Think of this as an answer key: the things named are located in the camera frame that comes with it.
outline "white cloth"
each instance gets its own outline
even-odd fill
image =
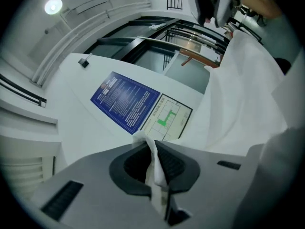
[[[165,175],[158,158],[158,150],[156,143],[150,137],[148,137],[144,131],[138,131],[132,135],[132,142],[138,143],[145,141],[152,152],[152,165],[154,169],[154,183],[161,187],[167,187]]]
[[[210,72],[188,132],[175,143],[245,156],[255,144],[283,132],[286,122],[271,93],[284,75],[255,39],[235,31],[219,68]]]

